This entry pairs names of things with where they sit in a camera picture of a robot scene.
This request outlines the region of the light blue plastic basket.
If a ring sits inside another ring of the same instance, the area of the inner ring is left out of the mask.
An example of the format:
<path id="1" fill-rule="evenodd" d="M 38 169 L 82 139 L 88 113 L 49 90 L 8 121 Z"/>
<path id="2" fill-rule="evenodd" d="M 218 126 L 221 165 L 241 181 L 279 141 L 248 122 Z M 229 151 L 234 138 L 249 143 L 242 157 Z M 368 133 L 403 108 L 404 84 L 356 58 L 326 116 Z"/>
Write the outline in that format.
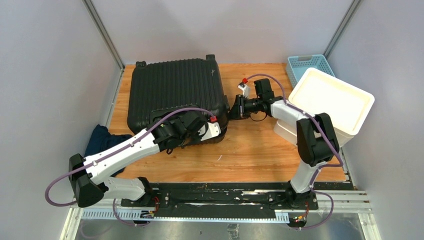
<path id="1" fill-rule="evenodd" d="M 309 68 L 315 68 L 328 75 L 335 76 L 326 57 L 322 54 L 289 56 L 287 58 L 286 73 L 293 88 L 295 88 Z"/>

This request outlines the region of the black ribbed hard-shell suitcase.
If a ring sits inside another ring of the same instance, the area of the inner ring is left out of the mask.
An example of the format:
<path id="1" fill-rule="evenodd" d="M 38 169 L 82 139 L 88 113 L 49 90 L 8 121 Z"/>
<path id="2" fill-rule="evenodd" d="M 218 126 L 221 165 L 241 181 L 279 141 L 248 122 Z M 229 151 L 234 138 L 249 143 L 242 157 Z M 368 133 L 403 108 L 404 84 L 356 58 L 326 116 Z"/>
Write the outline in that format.
<path id="1" fill-rule="evenodd" d="M 138 61 L 132 72 L 127 126 L 138 134 L 157 118 L 182 108 L 212 112 L 221 133 L 206 144 L 221 142 L 227 132 L 229 102 L 215 55 L 156 63 Z"/>

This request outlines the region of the white three-drawer storage unit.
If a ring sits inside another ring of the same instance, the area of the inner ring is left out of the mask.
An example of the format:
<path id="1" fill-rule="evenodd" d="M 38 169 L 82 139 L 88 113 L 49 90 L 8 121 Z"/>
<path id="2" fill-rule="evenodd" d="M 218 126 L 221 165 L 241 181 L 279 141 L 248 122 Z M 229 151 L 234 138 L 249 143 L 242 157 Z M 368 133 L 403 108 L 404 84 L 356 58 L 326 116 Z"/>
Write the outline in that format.
<path id="1" fill-rule="evenodd" d="M 303 112 L 312 116 L 327 113 L 343 146 L 358 134 L 374 102 L 371 93 L 310 67 L 287 100 L 271 105 L 271 116 L 277 120 L 273 131 L 296 145 L 296 122 L 305 117 Z"/>

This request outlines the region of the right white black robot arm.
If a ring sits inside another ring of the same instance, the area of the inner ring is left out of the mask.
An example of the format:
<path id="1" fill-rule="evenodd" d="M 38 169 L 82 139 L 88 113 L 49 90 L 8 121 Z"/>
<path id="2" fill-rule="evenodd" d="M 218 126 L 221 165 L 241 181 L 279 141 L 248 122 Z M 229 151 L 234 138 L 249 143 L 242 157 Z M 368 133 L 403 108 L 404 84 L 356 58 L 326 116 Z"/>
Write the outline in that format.
<path id="1" fill-rule="evenodd" d="M 235 97 L 228 117 L 230 120 L 244 120 L 252 113 L 263 112 L 295 128 L 300 164 L 284 191 L 283 201 L 290 208 L 298 209 L 313 192 L 321 169 L 328 167 L 333 157 L 340 156 L 340 145 L 331 117 L 324 112 L 313 115 L 289 103 L 285 95 L 275 96 L 267 78 L 254 81 L 256 97 L 250 98 L 247 83 L 248 79 L 244 78 L 238 84 L 242 93 Z"/>

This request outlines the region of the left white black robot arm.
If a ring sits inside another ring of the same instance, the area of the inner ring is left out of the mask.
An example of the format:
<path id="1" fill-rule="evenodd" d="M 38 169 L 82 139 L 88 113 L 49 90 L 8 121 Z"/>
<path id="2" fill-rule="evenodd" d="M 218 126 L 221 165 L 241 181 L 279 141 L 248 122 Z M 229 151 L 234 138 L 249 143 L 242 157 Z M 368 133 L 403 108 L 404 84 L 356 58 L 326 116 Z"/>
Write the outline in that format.
<path id="1" fill-rule="evenodd" d="M 87 157 L 77 153 L 69 159 L 76 203 L 86 208 L 103 199 L 128 199 L 149 206 L 153 193 L 145 178 L 118 179 L 112 174 L 142 158 L 182 147 L 187 140 L 198 144 L 220 133 L 216 116 L 206 118 L 199 108 L 183 108 L 110 149 Z"/>

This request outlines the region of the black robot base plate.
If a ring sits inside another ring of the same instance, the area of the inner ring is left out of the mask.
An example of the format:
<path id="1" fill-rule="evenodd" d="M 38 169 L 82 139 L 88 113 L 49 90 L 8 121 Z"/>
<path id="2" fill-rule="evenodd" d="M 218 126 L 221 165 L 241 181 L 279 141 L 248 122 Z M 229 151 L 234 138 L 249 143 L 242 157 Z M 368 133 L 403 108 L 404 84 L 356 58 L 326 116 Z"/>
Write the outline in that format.
<path id="1" fill-rule="evenodd" d="M 122 207 L 158 205 L 157 217 L 271 219 L 276 210 L 317 210 L 316 194 L 287 202 L 288 182 L 151 183 L 140 200 L 119 200 Z"/>

